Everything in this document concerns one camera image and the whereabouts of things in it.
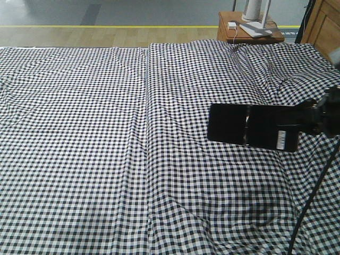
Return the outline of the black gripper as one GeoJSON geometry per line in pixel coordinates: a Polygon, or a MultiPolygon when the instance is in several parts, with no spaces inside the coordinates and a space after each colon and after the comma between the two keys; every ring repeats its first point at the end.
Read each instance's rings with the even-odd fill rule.
{"type": "Polygon", "coordinates": [[[277,113],[277,126],[326,137],[339,135],[339,86],[327,88],[319,101],[307,99],[285,106],[277,113]]]}

